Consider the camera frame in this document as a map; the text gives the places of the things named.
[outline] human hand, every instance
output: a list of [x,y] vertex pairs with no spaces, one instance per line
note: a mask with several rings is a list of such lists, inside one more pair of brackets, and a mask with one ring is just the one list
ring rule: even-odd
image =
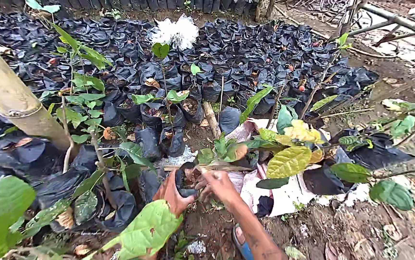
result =
[[176,217],[179,217],[179,215],[188,207],[188,204],[194,202],[195,195],[191,195],[187,198],[180,196],[176,187],[176,170],[173,170],[159,187],[156,194],[154,194],[153,200],[157,199],[167,201],[170,212],[176,215]]
[[199,190],[203,187],[204,190],[201,192],[200,200],[204,203],[215,195],[225,205],[225,208],[232,212],[232,205],[242,201],[225,171],[203,171],[195,189]]

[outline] yellow leaf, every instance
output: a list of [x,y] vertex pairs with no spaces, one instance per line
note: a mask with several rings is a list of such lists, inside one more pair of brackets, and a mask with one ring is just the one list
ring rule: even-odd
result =
[[267,166],[268,178],[284,178],[303,171],[310,161],[312,152],[308,147],[290,147],[277,153]]

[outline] green leaf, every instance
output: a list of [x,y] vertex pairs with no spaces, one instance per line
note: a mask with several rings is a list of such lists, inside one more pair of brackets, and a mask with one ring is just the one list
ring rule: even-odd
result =
[[346,44],[346,40],[347,40],[348,37],[349,37],[349,33],[344,33],[343,35],[341,35],[341,37],[336,39],[336,43],[339,46],[343,46],[344,44]]
[[132,101],[134,102],[134,104],[143,104],[146,103],[150,100],[155,99],[156,97],[154,97],[151,94],[146,94],[146,95],[134,95],[132,94]]
[[354,163],[337,163],[331,165],[330,169],[338,178],[354,183],[368,183],[371,177],[368,169]]
[[272,130],[261,128],[259,129],[259,134],[261,135],[261,138],[266,141],[275,142],[275,136],[277,133],[275,133]]
[[200,164],[209,164],[214,160],[214,152],[210,148],[204,148],[199,150],[196,158]]
[[170,212],[165,200],[158,199],[147,204],[122,233],[101,249],[107,250],[120,244],[118,259],[132,259],[147,253],[154,255],[177,230],[182,220],[182,215],[177,218]]
[[57,33],[61,35],[60,40],[61,41],[64,41],[66,44],[69,44],[69,46],[71,46],[71,48],[74,51],[77,52],[78,51],[78,48],[79,48],[79,42],[76,41],[75,39],[73,39],[71,37],[71,35],[69,35],[67,32],[65,32],[65,30],[63,30],[60,27],[58,27],[58,25],[56,25],[56,24],[52,24],[52,25],[55,28],[55,30],[57,31]]
[[81,196],[77,197],[74,203],[74,218],[78,225],[90,219],[92,213],[95,211],[95,207],[98,203],[98,199],[95,194],[90,191],[84,192]]
[[85,192],[92,190],[92,188],[95,186],[95,184],[98,183],[99,180],[101,180],[101,178],[103,177],[103,175],[105,175],[104,172],[100,171],[100,170],[96,170],[94,173],[92,173],[92,175],[83,180],[79,186],[76,187],[76,189],[74,190],[74,193],[72,194],[71,198],[76,198],[81,196],[82,194],[84,194]]
[[89,110],[90,117],[99,117],[100,115],[103,115],[103,112],[100,110]]
[[264,85],[265,88],[259,92],[257,92],[254,96],[250,97],[248,101],[246,101],[246,109],[241,115],[239,116],[239,123],[242,124],[246,121],[249,114],[254,110],[256,105],[261,101],[262,98],[267,96],[273,89],[272,86]]
[[[58,118],[63,120],[63,109],[61,107],[57,108],[56,113]],[[80,113],[66,108],[66,123],[71,122],[74,128],[77,128],[81,122],[86,121],[88,118],[88,116],[82,116]]]
[[396,120],[392,123],[391,135],[393,138],[401,137],[408,134],[410,130],[415,126],[415,117],[408,115],[404,120]]
[[190,91],[180,91],[176,92],[175,90],[171,89],[166,96],[167,100],[170,100],[174,103],[181,102],[182,100],[186,99],[190,94]]
[[132,158],[134,163],[137,163],[140,165],[146,165],[148,168],[156,172],[156,169],[154,168],[153,163],[151,163],[147,158],[141,157],[142,148],[140,145],[133,143],[133,142],[126,142],[126,143],[121,143],[119,145],[119,149],[126,151],[129,154],[129,156]]
[[261,189],[267,189],[267,190],[278,189],[281,186],[288,184],[288,181],[289,181],[289,177],[276,178],[276,179],[265,179],[265,180],[260,180],[256,184],[256,187],[261,188]]
[[194,64],[194,63],[191,64],[190,70],[191,70],[191,73],[193,74],[193,76],[196,76],[196,74],[198,72],[201,72],[201,69],[198,66],[196,66],[196,64]]
[[290,147],[277,153],[269,162],[267,178],[283,178],[303,171],[310,161],[312,151],[305,146]]
[[71,204],[71,200],[62,198],[49,208],[39,211],[27,224],[23,232],[23,238],[31,237],[43,227],[50,224],[58,215],[65,212]]
[[369,194],[373,201],[386,202],[400,210],[411,210],[414,205],[410,192],[392,180],[382,180],[376,183],[370,189]]
[[84,143],[90,138],[90,135],[71,135],[71,138],[75,143]]
[[338,96],[339,95],[329,96],[329,97],[326,97],[326,98],[324,98],[322,100],[319,100],[319,101],[315,102],[315,104],[312,106],[312,108],[310,109],[310,111],[315,111],[317,109],[320,109],[321,107],[323,107],[327,103],[330,103],[333,99],[337,98]]
[[17,222],[34,201],[34,197],[34,189],[19,178],[0,178],[0,228],[8,229]]
[[297,113],[294,108],[287,105],[282,105],[280,112],[278,112],[278,120],[276,123],[276,130],[280,135],[284,135],[284,128],[293,126],[291,121],[297,119]]
[[151,51],[160,59],[164,59],[169,53],[169,45],[155,43],[151,47]]
[[65,98],[70,103],[79,104],[79,105],[82,105],[84,103],[84,99],[82,97],[78,97],[78,96],[66,96]]

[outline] black polybag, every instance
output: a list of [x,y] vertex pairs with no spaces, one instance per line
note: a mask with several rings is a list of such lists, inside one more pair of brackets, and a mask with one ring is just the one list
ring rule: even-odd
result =
[[231,133],[239,126],[241,111],[230,106],[225,107],[219,116],[219,127],[225,134]]
[[135,131],[135,141],[142,147],[142,157],[154,163],[160,160],[163,155],[159,147],[159,135],[155,127],[147,127]]
[[[159,139],[161,149],[170,157],[177,157],[183,154],[185,143],[183,141],[183,128],[175,126],[172,133],[171,127],[165,127]],[[172,138],[168,138],[166,133],[172,133]]]

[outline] fallen leaf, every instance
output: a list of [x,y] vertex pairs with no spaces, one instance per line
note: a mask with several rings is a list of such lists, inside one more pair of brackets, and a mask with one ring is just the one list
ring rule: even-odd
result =
[[153,87],[156,87],[156,88],[161,87],[161,86],[159,86],[159,83],[153,78],[149,78],[149,79],[145,80],[145,85],[153,86]]
[[86,255],[91,250],[92,249],[90,249],[88,245],[82,244],[74,248],[74,254],[78,256],[83,256],[83,255]]
[[72,218],[72,208],[69,207],[65,212],[58,215],[56,221],[65,229],[70,229],[74,225],[74,220]]
[[20,146],[23,146],[23,145],[25,145],[25,144],[27,144],[27,143],[29,143],[29,142],[31,142],[33,139],[32,138],[30,138],[30,137],[25,137],[25,138],[23,138],[23,139],[21,139],[21,140],[19,140],[14,146],[15,147],[20,147]]
[[201,121],[200,126],[209,126],[209,122],[207,119],[203,119],[203,121]]
[[114,140],[116,139],[118,136],[116,133],[114,133],[111,130],[111,127],[106,127],[105,130],[103,130],[103,137],[107,140]]
[[129,139],[130,141],[135,141],[135,134],[129,134],[128,136],[127,136],[127,139]]

